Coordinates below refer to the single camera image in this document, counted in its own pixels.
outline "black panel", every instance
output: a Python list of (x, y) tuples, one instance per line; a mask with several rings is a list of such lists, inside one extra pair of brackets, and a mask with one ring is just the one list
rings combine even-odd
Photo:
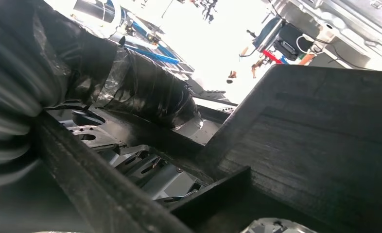
[(273, 67), (198, 161), (339, 232), (382, 231), (382, 72)]

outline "metal bracket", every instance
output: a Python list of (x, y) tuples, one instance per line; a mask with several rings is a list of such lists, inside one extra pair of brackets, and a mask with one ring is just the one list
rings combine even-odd
[(382, 8), (382, 0), (370, 0), (370, 5), (376, 9)]
[(95, 150), (105, 150), (126, 145), (97, 126), (75, 126), (68, 127), (67, 129), (81, 139), (88, 147)]

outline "light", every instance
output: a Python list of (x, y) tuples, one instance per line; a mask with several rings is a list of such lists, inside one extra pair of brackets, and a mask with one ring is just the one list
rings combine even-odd
[(92, 3), (92, 4), (96, 4), (97, 1), (96, 0), (83, 0), (84, 2), (89, 2), (89, 3)]

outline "metal sheet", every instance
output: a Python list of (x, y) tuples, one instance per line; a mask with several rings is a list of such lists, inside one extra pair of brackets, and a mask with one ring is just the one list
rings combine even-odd
[(377, 62), (382, 70), (382, 0), (273, 0), (289, 21), (306, 18), (294, 15), (299, 10), (320, 25), (328, 25), (336, 36), (355, 50)]

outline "black hose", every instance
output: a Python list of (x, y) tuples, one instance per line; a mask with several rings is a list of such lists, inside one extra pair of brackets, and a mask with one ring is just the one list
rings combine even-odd
[(49, 73), (8, 29), (0, 25), (0, 164), (29, 148), (29, 117), (63, 101), (66, 81)]

